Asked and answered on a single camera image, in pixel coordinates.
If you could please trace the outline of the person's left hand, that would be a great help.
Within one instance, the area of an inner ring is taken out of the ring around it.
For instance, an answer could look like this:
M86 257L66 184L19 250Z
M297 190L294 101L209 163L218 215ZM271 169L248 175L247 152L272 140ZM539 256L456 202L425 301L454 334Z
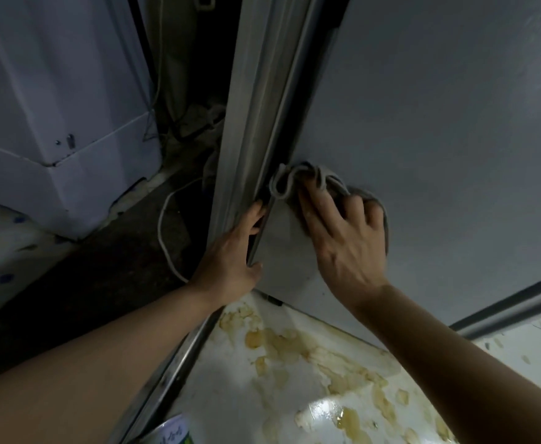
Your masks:
M204 253L189 286L202 294L209 308L216 310L251 291L242 269L247 264L249 240L260 229L257 223L266 214L262 201L255 201L229 231L217 238Z

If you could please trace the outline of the person's right hand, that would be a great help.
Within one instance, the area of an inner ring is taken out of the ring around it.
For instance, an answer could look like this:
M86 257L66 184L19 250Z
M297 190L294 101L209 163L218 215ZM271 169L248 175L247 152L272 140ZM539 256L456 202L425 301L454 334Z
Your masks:
M324 282L349 310L366 303L389 283L385 238L366 222L365 202L357 195L343 199L340 213L348 227L314 227L313 178L304 181L298 197Z

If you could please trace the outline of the grey cleaning cloth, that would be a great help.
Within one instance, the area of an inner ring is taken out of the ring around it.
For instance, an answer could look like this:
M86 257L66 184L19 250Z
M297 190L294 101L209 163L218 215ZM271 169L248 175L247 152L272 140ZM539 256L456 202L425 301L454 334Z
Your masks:
M299 187L306 179L313 178L316 186L327 191L334 200L340 212L343 212L343 199L357 195L363 202L375 202L382 209L384 216L385 252L389 248L388 216L383 203L370 191L359 187L347 185L344 180L326 166L303 161L296 164L280 164L268 183L272 198L286 202L299 222L301 230L306 237L310 237L310 230L305 220L299 202Z

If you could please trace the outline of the grey door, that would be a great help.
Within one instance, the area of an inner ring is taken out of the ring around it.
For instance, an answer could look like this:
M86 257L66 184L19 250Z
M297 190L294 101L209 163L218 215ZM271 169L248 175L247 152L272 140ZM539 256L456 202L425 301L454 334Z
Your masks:
M388 279L447 326L541 281L541 0L349 0L291 163L388 216Z

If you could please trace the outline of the person's right forearm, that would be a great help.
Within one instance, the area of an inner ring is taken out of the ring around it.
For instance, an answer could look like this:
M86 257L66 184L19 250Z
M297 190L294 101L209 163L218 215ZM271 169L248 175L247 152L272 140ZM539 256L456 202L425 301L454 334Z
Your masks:
M541 388L391 285L341 302L386 346L460 444L541 444Z

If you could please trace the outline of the person's left forearm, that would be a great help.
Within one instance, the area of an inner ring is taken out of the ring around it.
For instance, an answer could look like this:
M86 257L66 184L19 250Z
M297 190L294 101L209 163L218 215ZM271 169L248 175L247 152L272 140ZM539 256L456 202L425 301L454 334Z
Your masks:
M189 285L0 374L0 444L106 444L163 359L227 302Z

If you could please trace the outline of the metal threshold strip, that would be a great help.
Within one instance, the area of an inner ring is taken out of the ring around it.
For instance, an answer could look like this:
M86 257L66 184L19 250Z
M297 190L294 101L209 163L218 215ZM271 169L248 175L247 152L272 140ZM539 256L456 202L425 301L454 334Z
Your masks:
M222 312L223 307L210 314L163 360L115 425L106 444L135 444L164 421Z

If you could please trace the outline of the white blue-dotted floor mat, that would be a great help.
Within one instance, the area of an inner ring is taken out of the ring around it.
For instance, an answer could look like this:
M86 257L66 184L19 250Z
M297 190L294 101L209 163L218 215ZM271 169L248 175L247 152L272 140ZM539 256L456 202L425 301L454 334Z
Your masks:
M0 309L78 245L0 206Z

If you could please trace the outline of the white washing machine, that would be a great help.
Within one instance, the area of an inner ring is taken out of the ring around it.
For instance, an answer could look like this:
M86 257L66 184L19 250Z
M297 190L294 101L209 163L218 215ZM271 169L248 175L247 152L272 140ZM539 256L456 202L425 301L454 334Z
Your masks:
M162 165L128 0L0 0L0 205L79 240Z

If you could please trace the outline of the grey door frame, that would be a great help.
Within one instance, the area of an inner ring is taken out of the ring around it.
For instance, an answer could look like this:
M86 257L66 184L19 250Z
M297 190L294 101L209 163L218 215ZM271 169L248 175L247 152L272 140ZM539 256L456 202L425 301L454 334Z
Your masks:
M264 184L324 0L243 0L207 245Z

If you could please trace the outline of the grey metal rail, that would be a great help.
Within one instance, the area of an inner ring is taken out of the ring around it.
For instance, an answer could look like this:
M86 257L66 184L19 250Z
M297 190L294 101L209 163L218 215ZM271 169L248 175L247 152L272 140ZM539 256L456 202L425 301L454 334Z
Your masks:
M459 320L450 328L470 341L541 316L541 281Z

